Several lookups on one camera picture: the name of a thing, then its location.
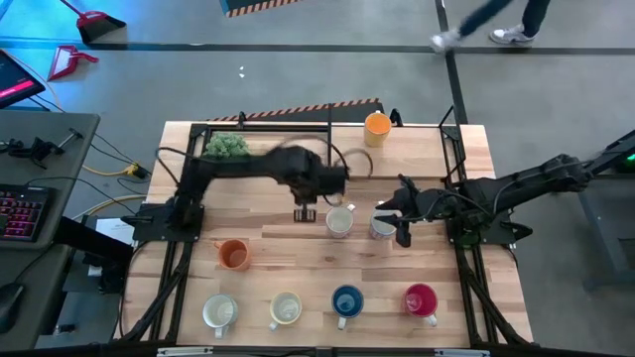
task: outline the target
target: cup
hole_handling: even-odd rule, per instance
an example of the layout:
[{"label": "cup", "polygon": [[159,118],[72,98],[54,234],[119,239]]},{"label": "cup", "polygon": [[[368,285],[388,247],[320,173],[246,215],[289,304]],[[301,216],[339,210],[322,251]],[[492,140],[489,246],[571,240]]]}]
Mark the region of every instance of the cup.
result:
[{"label": "cup", "polygon": [[221,267],[237,272],[246,271],[251,264],[251,252],[249,247],[237,239],[225,242],[215,242],[218,248],[218,264]]},{"label": "cup", "polygon": [[364,143],[369,147],[380,147],[388,138],[392,123],[390,118],[377,110],[366,117],[364,122]]},{"label": "cup", "polygon": [[339,315],[337,328],[343,330],[346,320],[357,316],[364,308],[364,295],[354,286],[341,286],[333,293],[332,305],[333,310]]},{"label": "cup", "polygon": [[326,232],[333,238],[344,238],[353,228],[355,206],[333,207],[326,214]]},{"label": "cup", "polygon": [[229,329],[229,325],[238,317],[238,305],[228,295],[217,294],[209,298],[202,308],[202,319],[207,326],[214,329],[217,339],[222,339]]},{"label": "cup", "polygon": [[[384,201],[379,201],[377,204],[383,204]],[[374,239],[385,239],[390,238],[395,232],[397,228],[395,226],[390,225],[388,223],[384,223],[375,219],[375,217],[392,215],[393,213],[397,213],[397,210],[382,210],[375,209],[373,214],[370,216],[370,236]]]},{"label": "cup", "polygon": [[437,326],[437,294],[426,284],[414,284],[404,294],[406,312],[412,316],[423,317],[430,326]]},{"label": "cup", "polygon": [[269,329],[275,331],[281,324],[292,324],[298,320],[302,313],[302,302],[294,293],[279,293],[271,300],[269,312],[274,319],[269,324]]}]

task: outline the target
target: person's leg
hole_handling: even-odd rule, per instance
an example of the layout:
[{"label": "person's leg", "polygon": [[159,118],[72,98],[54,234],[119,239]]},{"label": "person's leg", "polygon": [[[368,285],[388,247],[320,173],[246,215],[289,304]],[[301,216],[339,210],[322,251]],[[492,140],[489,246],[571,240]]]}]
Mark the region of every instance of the person's leg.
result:
[{"label": "person's leg", "polygon": [[464,37],[471,35],[476,29],[489,21],[512,1],[513,0],[488,0],[487,3],[466,17],[459,29],[452,29],[432,36],[430,38],[432,48],[436,52],[441,53],[457,47]]},{"label": "person's leg", "polygon": [[551,0],[529,0],[525,13],[523,14],[523,34],[528,38],[533,38],[540,31],[540,26],[547,15],[547,8]]},{"label": "person's leg", "polygon": [[513,0],[489,0],[463,20],[458,32],[462,37],[473,34],[476,29],[491,20],[491,18],[501,12],[501,10],[507,7],[512,1]]},{"label": "person's leg", "polygon": [[529,45],[534,41],[540,25],[545,20],[547,8],[551,0],[529,0],[525,13],[523,14],[523,23],[510,29],[498,29],[489,34],[489,38],[502,45]]}]

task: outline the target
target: keyboard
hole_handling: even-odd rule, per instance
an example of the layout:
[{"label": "keyboard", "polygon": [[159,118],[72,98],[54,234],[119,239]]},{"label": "keyboard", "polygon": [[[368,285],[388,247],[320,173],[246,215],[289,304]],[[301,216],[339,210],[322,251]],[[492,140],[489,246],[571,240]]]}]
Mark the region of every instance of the keyboard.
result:
[{"label": "keyboard", "polygon": [[52,188],[0,184],[0,241],[35,242]]}]

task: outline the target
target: wooden tabletop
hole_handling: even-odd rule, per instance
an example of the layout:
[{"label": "wooden tabletop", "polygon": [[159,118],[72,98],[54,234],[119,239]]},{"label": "wooden tabletop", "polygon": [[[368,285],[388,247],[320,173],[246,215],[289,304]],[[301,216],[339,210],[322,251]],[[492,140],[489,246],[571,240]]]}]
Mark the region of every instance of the wooden tabletop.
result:
[{"label": "wooden tabletop", "polygon": [[[185,150],[191,122],[168,122],[161,146]],[[494,177],[485,130],[461,126],[471,179]],[[335,126],[332,141],[345,151],[361,147],[362,128]],[[296,133],[245,134],[252,153],[273,147]],[[324,154],[323,145],[301,145]],[[205,220],[201,239],[194,245],[184,302],[179,344],[261,346],[355,346],[355,347],[466,347],[467,330],[453,248],[448,245],[442,222],[411,226],[413,244],[405,249],[390,240],[368,236],[369,219],[379,200],[392,197],[399,187],[397,174],[416,179],[420,189],[442,187],[445,176],[442,140],[433,126],[393,128],[383,148],[368,149],[375,163],[375,177],[352,181],[346,199],[357,207],[352,233],[345,239],[326,235],[325,214],[329,207],[317,205],[317,222],[294,223],[293,197],[289,189],[270,178],[218,179],[210,185],[203,203]],[[183,158],[164,153],[171,170],[181,172]],[[361,159],[348,160],[363,176]],[[175,190],[167,173],[155,166],[148,201],[163,203]],[[213,242],[242,239],[253,251],[251,268],[244,273],[223,270],[217,263]],[[157,293],[165,243],[149,243],[135,258],[130,270],[124,304],[124,332],[145,312]],[[531,330],[514,261],[500,247],[483,246],[485,270],[492,299],[526,339]],[[426,283],[439,297],[437,327],[403,312],[401,298],[414,283]],[[360,288],[365,305],[344,331],[337,330],[337,315],[330,297],[340,285]],[[292,291],[302,298],[303,313],[290,326],[276,332],[269,304],[280,292]],[[223,340],[202,319],[202,307],[218,293],[238,303],[238,319]],[[475,305],[479,331],[485,336],[480,305]],[[171,317],[172,299],[164,314],[162,336]]]}]

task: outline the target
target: orange and black striped tape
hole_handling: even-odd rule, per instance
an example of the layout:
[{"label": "orange and black striped tape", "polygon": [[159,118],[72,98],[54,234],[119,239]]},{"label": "orange and black striped tape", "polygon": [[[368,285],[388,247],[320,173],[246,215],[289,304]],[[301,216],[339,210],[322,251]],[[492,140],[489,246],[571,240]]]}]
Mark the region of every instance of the orange and black striped tape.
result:
[{"label": "orange and black striped tape", "polygon": [[[340,108],[340,107],[361,105],[361,104],[370,104],[370,103],[379,103],[379,98],[359,99],[359,100],[351,100],[351,101],[333,103],[333,108]],[[304,107],[296,107],[296,108],[290,108],[290,109],[281,109],[281,110],[272,110],[272,111],[268,111],[268,112],[252,113],[252,114],[246,115],[246,118],[247,118],[247,120],[250,120],[250,119],[251,120],[263,120],[263,119],[265,119],[267,117],[275,117],[275,116],[279,116],[279,115],[296,114],[296,113],[309,112],[309,111],[314,111],[314,110],[323,110],[323,109],[326,109],[327,107],[328,107],[328,104],[307,105],[307,106],[304,106]],[[209,119],[207,121],[237,121],[237,120],[238,120],[238,115],[213,118],[213,119]]]},{"label": "orange and black striped tape", "polygon": [[287,4],[292,4],[295,2],[299,2],[302,0],[270,0],[270,1],[263,1],[259,4],[256,5],[249,5],[249,6],[245,6],[245,7],[241,7],[238,9],[233,9],[231,11],[228,11],[227,17],[236,17],[236,16],[240,16],[240,15],[245,15],[245,14],[250,14],[256,11],[261,11],[261,10],[267,10],[267,9],[272,9],[278,6],[283,6],[283,5],[287,5]]}]

